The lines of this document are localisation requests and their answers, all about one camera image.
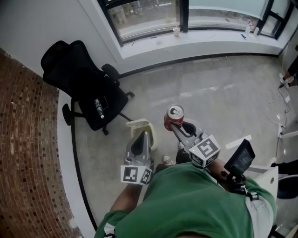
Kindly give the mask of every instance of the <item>white wall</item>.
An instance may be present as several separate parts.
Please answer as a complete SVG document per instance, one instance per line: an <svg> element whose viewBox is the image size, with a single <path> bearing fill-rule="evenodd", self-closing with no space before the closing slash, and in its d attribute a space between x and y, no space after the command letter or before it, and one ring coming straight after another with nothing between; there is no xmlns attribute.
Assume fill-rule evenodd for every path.
<svg viewBox="0 0 298 238"><path fill-rule="evenodd" d="M42 76L41 58L58 40L71 43L82 40L94 63L101 67L114 64L115 59L100 34L77 0L0 0L0 47ZM93 238L95 230L84 205L71 140L71 128L66 125L62 106L70 97L59 94L57 137L61 173L66 196L74 219L86 238Z"/></svg>
<svg viewBox="0 0 298 238"><path fill-rule="evenodd" d="M280 63L284 65L284 71L287 71L298 55L298 52L295 50L296 45L298 45L298 31L296 31L288 47L283 50L278 58Z"/></svg>
<svg viewBox="0 0 298 238"><path fill-rule="evenodd" d="M65 103L70 108L71 98L65 92L60 91L57 115L58 150L64 190L74 216L71 224L78 226L83 237L93 238L95 230L84 204L75 169L71 127L67 126L62 113L62 107Z"/></svg>
<svg viewBox="0 0 298 238"><path fill-rule="evenodd" d="M58 40L82 40L100 67L115 60L77 0L0 0L0 47L42 76L41 58Z"/></svg>

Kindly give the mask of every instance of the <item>white container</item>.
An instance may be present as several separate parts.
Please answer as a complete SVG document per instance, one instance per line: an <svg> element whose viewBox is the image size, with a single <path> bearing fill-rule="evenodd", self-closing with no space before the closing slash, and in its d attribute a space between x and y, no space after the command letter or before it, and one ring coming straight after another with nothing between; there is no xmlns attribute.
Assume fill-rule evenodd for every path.
<svg viewBox="0 0 298 238"><path fill-rule="evenodd" d="M253 32L253 35L257 36L257 34L259 33L259 30L260 30L259 27L256 27L255 31Z"/></svg>
<svg viewBox="0 0 298 238"><path fill-rule="evenodd" d="M174 27L173 28L173 32L174 32L174 36L175 37L179 37L179 33L180 33L180 28L178 28L178 27Z"/></svg>
<svg viewBox="0 0 298 238"><path fill-rule="evenodd" d="M247 26L246 30L245 30L245 34L248 35L251 32L251 27Z"/></svg>
<svg viewBox="0 0 298 238"><path fill-rule="evenodd" d="M151 151L154 151L156 149L157 147L156 132L154 130L153 125L149 121L143 118L143 119L127 122L126 126L131 128L130 130L131 138L133 138L140 131L145 130L146 132L148 132L149 138L150 138Z"/></svg>

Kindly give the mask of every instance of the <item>baseboard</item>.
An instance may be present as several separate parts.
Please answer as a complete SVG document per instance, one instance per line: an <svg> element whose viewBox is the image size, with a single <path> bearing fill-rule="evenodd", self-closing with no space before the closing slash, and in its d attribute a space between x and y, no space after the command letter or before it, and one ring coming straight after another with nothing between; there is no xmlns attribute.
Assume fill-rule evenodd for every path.
<svg viewBox="0 0 298 238"><path fill-rule="evenodd" d="M209 59L209 58L218 58L218 57L225 57L225 56L239 56L239 55L258 55L258 56L270 56L270 57L278 57L277 54L265 54L265 53L223 53L223 54L207 54L207 55L201 55L201 56L194 56L194 57L187 57L183 59L176 59L176 60L171 60L155 65L150 65L146 66L140 69L135 69L126 73L120 74L120 78L124 78L127 76L130 76L135 73L140 73L143 71L151 70L157 67L162 67L162 66L168 66L176 63L182 63L182 62L187 62L187 61L192 61L192 60L203 60L203 59Z"/></svg>
<svg viewBox="0 0 298 238"><path fill-rule="evenodd" d="M71 112L75 111L75 101L73 99L71 99ZM81 170L80 170L80 165L79 165L79 159L78 159L78 153L77 153L77 149L76 149L76 140L75 140L75 117L72 118L72 123L71 123L71 140L72 140L72 144L73 144L73 152L74 152L74 163L75 163L75 169L76 169L76 174L78 176L78 181L79 181L79 186L81 189L81 193L82 193L82 197L83 197L83 201L87 210L87 213L90 217L91 223L94 227L94 230L97 230L97 224L95 222L95 219L93 217L92 211L90 209L89 206L89 202L86 196L86 192L85 192L85 188L84 188L84 184L83 184L83 179L82 179L82 175L81 175Z"/></svg>

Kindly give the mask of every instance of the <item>brick wall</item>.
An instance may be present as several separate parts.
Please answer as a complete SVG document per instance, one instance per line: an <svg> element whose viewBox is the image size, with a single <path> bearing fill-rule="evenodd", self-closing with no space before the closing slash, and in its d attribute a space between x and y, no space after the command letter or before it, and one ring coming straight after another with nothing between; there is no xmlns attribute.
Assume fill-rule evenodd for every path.
<svg viewBox="0 0 298 238"><path fill-rule="evenodd" d="M0 49L0 237L74 237L57 147L56 88Z"/></svg>

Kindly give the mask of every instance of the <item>glass window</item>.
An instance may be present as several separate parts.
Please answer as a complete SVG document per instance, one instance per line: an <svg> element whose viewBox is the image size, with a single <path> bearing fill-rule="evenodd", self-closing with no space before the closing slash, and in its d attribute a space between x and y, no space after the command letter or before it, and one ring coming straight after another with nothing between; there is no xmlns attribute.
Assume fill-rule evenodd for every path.
<svg viewBox="0 0 298 238"><path fill-rule="evenodd" d="M248 16L242 13L223 11L223 10L207 10L207 9L190 9L189 26L221 26L231 28L245 28L249 25L254 30L257 25L258 18Z"/></svg>
<svg viewBox="0 0 298 238"><path fill-rule="evenodd" d="M121 38L180 25L176 0L139 0L109 10Z"/></svg>
<svg viewBox="0 0 298 238"><path fill-rule="evenodd" d="M190 0L189 26L235 27L254 30L265 0Z"/></svg>
<svg viewBox="0 0 298 238"><path fill-rule="evenodd" d="M269 36L274 36L279 25L280 21L278 21L276 18L272 16L269 16L261 33Z"/></svg>
<svg viewBox="0 0 298 238"><path fill-rule="evenodd" d="M290 1L288 0L274 0L271 11L284 18L287 14L289 3Z"/></svg>

